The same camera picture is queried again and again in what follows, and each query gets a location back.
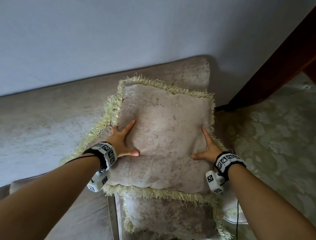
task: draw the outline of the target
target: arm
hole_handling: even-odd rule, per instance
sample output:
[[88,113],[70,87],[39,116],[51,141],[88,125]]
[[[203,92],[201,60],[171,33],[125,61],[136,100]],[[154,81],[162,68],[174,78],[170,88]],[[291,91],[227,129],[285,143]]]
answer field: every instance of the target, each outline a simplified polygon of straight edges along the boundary
[[[114,126],[106,140],[118,157],[139,155],[124,145],[134,123],[122,132]],[[92,154],[85,155],[88,157],[53,170],[0,201],[1,239],[44,239],[99,170],[100,160]]]
[[[202,128],[207,141],[204,152],[192,154],[195,160],[213,164],[222,152]],[[272,188],[245,167],[232,165],[228,177],[245,217],[258,240],[316,239],[316,228]]]

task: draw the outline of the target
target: patterned carpet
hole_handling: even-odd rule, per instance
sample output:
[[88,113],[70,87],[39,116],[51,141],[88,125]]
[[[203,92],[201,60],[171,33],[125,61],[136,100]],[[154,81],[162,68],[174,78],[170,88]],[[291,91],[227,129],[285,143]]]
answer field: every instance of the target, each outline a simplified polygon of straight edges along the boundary
[[[216,121],[249,169],[316,225],[315,84],[301,73],[260,104],[217,112]],[[238,234],[256,239],[247,225]]]

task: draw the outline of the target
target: fringe trim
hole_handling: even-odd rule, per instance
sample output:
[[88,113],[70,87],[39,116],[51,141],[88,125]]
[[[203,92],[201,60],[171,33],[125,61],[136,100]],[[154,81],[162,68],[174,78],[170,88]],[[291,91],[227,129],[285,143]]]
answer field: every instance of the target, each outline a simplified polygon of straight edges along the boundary
[[[86,136],[80,141],[78,146],[73,150],[72,154],[63,158],[60,161],[60,165],[65,164],[66,162],[79,157],[85,149],[88,147],[88,145],[99,137],[99,135],[103,132],[103,130],[110,125],[111,123],[113,125],[116,125],[118,123],[118,117],[119,117],[119,111],[121,104],[123,102],[123,87],[125,84],[142,84],[146,86],[153,86],[157,87],[163,90],[166,90],[170,92],[171,94],[186,94],[192,97],[199,97],[199,98],[209,98],[210,101],[210,135],[213,136],[213,140],[215,143],[222,149],[226,150],[224,145],[214,137],[214,108],[215,103],[213,99],[213,94],[208,93],[207,91],[197,91],[197,90],[188,90],[179,88],[177,86],[167,85],[166,83],[163,83],[160,80],[149,80],[146,78],[143,78],[142,75],[134,76],[132,78],[125,78],[124,80],[120,80],[118,84],[118,90],[115,95],[112,95],[108,97],[107,101],[104,103],[104,109],[105,113],[101,117],[101,119],[94,124],[94,126],[90,129],[90,131],[86,134]],[[180,202],[192,202],[193,204],[198,205],[204,205],[204,204],[210,204],[213,207],[213,217],[217,225],[217,229],[219,234],[222,236],[224,240],[231,239],[232,235],[226,231],[223,228],[223,218],[224,214],[221,211],[221,207],[219,205],[219,201],[214,195],[208,194],[208,195],[201,195],[201,194],[188,194],[188,193],[182,193],[179,191],[170,191],[167,189],[152,189],[152,188],[138,188],[135,186],[111,186],[111,185],[105,185],[103,187],[103,191],[106,193],[106,195],[112,195],[114,193],[118,193],[120,196],[123,196],[124,193],[132,194],[133,196],[142,196],[144,199],[148,198],[156,198],[156,199],[168,199],[168,200],[177,200]],[[130,216],[128,212],[126,211],[125,207],[125,213],[126,213],[126,219],[124,222],[124,227],[128,232],[134,232],[136,231],[135,226],[132,224]]]

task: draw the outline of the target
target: cable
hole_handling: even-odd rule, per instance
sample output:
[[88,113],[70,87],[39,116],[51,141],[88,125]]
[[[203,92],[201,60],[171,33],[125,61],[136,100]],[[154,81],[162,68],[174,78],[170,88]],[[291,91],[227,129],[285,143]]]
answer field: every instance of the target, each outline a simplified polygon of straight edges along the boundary
[[237,201],[237,225],[236,225],[236,240],[238,240],[238,221],[239,221],[239,202]]

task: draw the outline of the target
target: person's left hand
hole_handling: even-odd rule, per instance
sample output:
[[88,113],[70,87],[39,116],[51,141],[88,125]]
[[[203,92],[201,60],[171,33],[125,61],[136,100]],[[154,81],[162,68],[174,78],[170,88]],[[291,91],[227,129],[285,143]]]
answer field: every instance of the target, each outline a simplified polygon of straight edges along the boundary
[[128,132],[132,129],[135,124],[135,120],[133,120],[126,128],[119,132],[117,126],[113,126],[111,130],[111,136],[109,136],[105,141],[111,144],[115,151],[117,157],[130,155],[130,156],[139,156],[139,152],[134,149],[128,149],[124,144],[124,139]]

